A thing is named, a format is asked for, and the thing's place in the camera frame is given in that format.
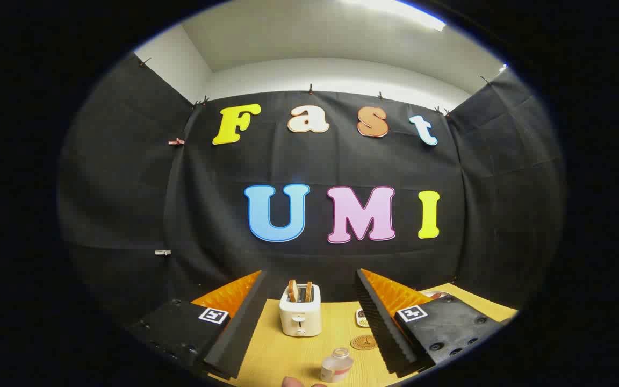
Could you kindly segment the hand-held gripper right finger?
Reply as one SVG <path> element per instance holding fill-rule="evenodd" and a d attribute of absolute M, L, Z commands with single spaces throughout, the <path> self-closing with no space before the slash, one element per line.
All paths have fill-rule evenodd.
<path fill-rule="evenodd" d="M 397 377 L 448 363 L 502 327 L 459 297 L 428 297 L 370 270 L 356 270 L 355 289 L 386 370 Z"/>

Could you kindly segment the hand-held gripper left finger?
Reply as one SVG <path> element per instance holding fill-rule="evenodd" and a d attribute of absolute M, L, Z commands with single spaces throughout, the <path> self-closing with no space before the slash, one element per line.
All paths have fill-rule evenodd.
<path fill-rule="evenodd" d="M 266 279 L 258 270 L 192 301 L 176 297 L 127 331 L 195 375 L 236 379 L 267 300 Z"/>

